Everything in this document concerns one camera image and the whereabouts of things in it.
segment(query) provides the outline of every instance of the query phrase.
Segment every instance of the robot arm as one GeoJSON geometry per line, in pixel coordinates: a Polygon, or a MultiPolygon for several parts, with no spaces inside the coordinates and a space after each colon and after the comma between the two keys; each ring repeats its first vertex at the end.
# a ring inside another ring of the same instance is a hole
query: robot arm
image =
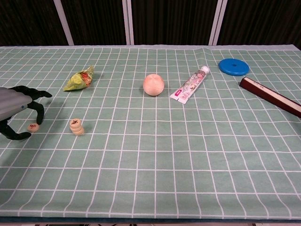
{"type": "Polygon", "coordinates": [[[0,133],[12,140],[22,140],[31,136],[31,133],[24,132],[17,134],[8,125],[11,117],[26,108],[37,111],[37,124],[41,124],[44,118],[44,107],[34,100],[40,97],[52,97],[46,91],[38,91],[26,86],[16,86],[10,89],[0,87],[0,133]]]}

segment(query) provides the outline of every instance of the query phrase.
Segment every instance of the blue disc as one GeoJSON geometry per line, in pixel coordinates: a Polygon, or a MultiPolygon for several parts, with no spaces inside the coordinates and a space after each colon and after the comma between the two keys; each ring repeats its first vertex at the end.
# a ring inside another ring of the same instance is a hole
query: blue disc
{"type": "Polygon", "coordinates": [[[233,76],[242,76],[249,72],[249,66],[244,61],[232,58],[222,60],[218,67],[222,72],[233,76]]]}

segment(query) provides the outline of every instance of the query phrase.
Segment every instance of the white toothpaste cap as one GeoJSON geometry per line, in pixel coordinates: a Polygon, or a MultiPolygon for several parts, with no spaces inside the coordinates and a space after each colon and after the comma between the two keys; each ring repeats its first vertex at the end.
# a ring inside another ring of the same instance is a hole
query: white toothpaste cap
{"type": "Polygon", "coordinates": [[[206,74],[208,74],[210,72],[209,67],[206,67],[206,66],[202,66],[201,70],[203,72],[205,72],[206,74]]]}

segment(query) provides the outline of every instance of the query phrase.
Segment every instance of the toothpaste tube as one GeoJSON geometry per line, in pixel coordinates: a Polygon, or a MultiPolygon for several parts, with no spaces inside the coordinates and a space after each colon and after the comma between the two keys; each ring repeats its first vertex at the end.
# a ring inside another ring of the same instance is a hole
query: toothpaste tube
{"type": "Polygon", "coordinates": [[[179,89],[177,89],[170,97],[182,104],[185,104],[189,97],[197,90],[206,75],[210,72],[209,68],[203,66],[200,70],[195,72],[179,89]]]}

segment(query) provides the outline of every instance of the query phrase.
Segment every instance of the candy wrapper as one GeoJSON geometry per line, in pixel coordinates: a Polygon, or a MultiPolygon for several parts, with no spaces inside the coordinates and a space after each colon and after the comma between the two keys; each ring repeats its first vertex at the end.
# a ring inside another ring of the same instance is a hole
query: candy wrapper
{"type": "Polygon", "coordinates": [[[93,66],[90,66],[88,69],[81,72],[77,72],[70,78],[63,90],[70,91],[74,89],[84,89],[86,87],[89,87],[92,82],[93,75],[93,66]]]}

